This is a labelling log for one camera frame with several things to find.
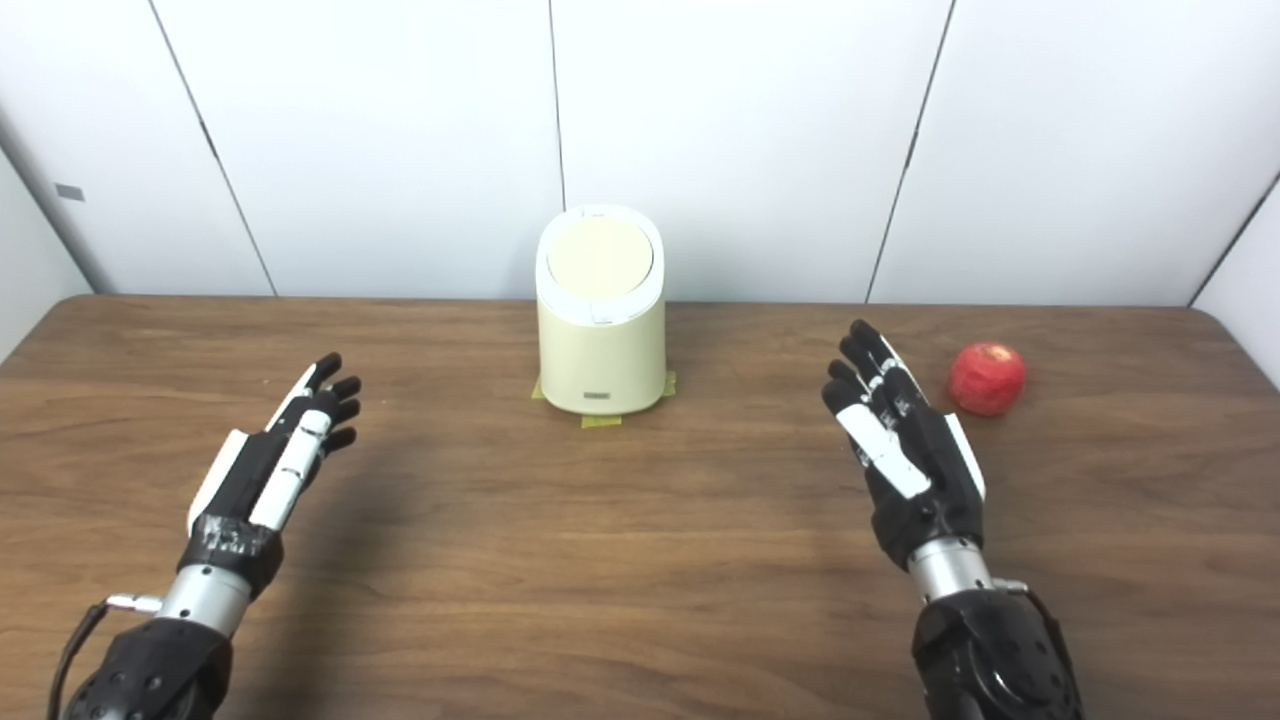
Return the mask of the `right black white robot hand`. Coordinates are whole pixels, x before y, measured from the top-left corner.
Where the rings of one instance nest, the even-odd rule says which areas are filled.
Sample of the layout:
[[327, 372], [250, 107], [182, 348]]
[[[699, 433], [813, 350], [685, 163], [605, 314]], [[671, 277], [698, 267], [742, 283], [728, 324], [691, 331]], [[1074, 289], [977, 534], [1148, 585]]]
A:
[[932, 541], [983, 547], [986, 480], [957, 416], [929, 402], [870, 323], [854, 320], [838, 351], [820, 397], [863, 469], [879, 548], [906, 569]]

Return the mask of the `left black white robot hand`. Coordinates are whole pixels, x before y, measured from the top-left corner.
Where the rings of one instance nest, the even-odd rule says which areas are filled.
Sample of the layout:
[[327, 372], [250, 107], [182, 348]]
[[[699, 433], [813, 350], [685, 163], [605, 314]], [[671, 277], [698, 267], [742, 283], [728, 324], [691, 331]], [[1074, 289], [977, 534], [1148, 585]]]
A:
[[355, 443], [361, 379], [337, 380], [343, 359], [311, 364], [262, 430], [232, 430], [202, 480], [187, 518], [178, 568], [210, 566], [246, 582], [256, 600], [283, 560], [283, 530], [324, 461]]

